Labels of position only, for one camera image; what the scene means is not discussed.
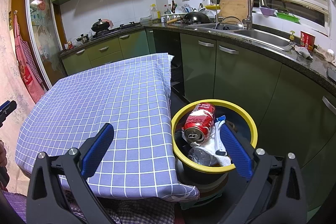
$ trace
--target countertop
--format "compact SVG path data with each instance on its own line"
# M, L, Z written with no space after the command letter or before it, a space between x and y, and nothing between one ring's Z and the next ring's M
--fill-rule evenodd
M100 37L100 38L97 38L97 39L93 39L93 40L90 40L89 42L86 42L84 44L81 44L79 46L76 46L74 48L72 48L71 50L63 50L59 53L59 58L63 58L73 52L77 52L78 50L81 50L83 48L86 48L88 46L91 46L93 44L96 44L98 42L101 42L103 40L107 40L107 39L111 39L113 37L118 37L118 36L121 36L123 34L127 34L127 33L130 33L130 32L134 32L134 31L138 31L138 30L142 30L144 29L144 26L143 25L140 25L140 26L137 26L135 28L131 28L131 29L125 29L125 30L120 30L120 31L117 31L117 32L114 32L112 34L109 34L107 36L104 36L104 37Z
M168 25L166 23L158 23L158 24L145 25L145 27L151 29L169 30L173 32L196 35L213 40L227 42L230 44L237 45L239 47L249 49L254 52L258 52L262 55L277 60L278 62L302 73L303 75L307 76L308 78L310 78L311 80L322 86L329 93L331 93L333 96L336 97L336 84L333 83L331 80L329 80L327 77L327 68L330 67L333 70L335 70L335 67L313 52L311 53L311 56L313 57L313 60L311 61L299 55L294 49L292 49L289 52L285 52L282 50L277 50L275 48L268 48L253 40L237 37L229 33L220 33L220 32L214 33L214 31L202 30L202 29L194 30L191 28L186 28L185 24Z

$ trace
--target wooden cutting board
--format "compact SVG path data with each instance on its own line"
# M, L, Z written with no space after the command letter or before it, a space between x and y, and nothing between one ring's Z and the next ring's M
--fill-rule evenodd
M220 0L220 17L235 16L240 20L246 19L248 15L248 0Z

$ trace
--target person's hand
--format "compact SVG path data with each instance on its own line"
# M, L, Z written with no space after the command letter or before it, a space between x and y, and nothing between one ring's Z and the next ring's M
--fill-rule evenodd
M7 165L6 158L7 151L2 140L0 140L0 167L5 167Z

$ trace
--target metal screw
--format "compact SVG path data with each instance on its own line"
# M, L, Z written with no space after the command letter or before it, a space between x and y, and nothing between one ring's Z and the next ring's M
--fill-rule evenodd
M69 153L69 155L73 156L73 155L76 155L77 152L78 152L77 148L71 148L68 153Z
M293 159L295 159L295 154L292 153L292 152L289 152L289 153L288 153L288 157L289 157L291 160L293 160Z
M45 157L45 153L44 152L41 152L38 154L38 158L39 159L43 159Z
M265 150L263 150L262 148L258 148L255 152L260 156L265 155Z

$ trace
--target blue checkered tablecloth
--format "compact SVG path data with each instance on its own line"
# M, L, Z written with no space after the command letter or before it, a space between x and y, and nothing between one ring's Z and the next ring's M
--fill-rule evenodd
M59 80L24 121L16 163L31 173L38 152L62 155L109 122L115 139L95 175L93 193L105 198L198 198L179 184L170 126L170 61L152 54L107 64ZM61 183L68 188L65 177Z

